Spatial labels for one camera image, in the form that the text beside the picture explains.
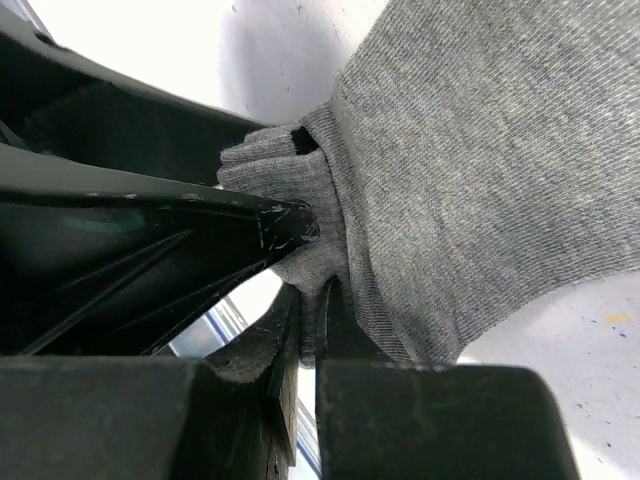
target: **gray sock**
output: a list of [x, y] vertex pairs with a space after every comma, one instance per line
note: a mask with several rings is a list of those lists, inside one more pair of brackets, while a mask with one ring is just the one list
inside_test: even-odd
[[392, 357], [452, 362], [536, 297], [637, 268], [639, 28], [635, 0], [393, 0], [301, 121], [321, 150], [291, 126], [226, 152], [226, 188], [319, 216], [278, 267], [307, 345], [332, 275]]

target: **folded cloth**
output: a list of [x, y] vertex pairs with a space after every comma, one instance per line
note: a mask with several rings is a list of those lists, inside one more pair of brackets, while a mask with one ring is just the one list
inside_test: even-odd
[[390, 356], [453, 362], [538, 296], [640, 265], [638, 12], [392, 0], [329, 103], [224, 152], [226, 188], [318, 215], [276, 269], [304, 295], [307, 363], [334, 275]]

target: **yellow spot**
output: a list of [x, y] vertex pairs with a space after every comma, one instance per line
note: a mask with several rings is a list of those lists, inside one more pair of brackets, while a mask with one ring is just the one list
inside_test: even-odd
[[604, 321], [608, 323], [630, 322], [631, 315], [629, 315], [628, 313], [617, 313], [615, 315], [604, 317]]

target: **cloth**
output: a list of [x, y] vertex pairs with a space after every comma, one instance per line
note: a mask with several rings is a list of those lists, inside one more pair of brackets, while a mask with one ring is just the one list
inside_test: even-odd
[[[392, 0], [329, 103], [223, 154], [226, 188], [319, 216], [276, 270], [304, 293], [307, 363], [333, 275], [393, 358], [453, 362], [538, 296], [639, 266], [638, 12]], [[296, 152], [300, 126], [319, 149]]]

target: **scratched white surface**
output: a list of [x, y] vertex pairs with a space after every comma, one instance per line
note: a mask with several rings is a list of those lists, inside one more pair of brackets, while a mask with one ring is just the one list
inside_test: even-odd
[[[266, 123], [326, 100], [386, 0], [30, 0], [56, 40], [114, 70]], [[279, 280], [234, 292], [251, 320]], [[555, 393], [583, 479], [640, 479], [640, 273], [532, 302], [462, 361], [525, 365]], [[300, 395], [313, 406], [312, 372]], [[293, 469], [290, 478], [312, 478]]]

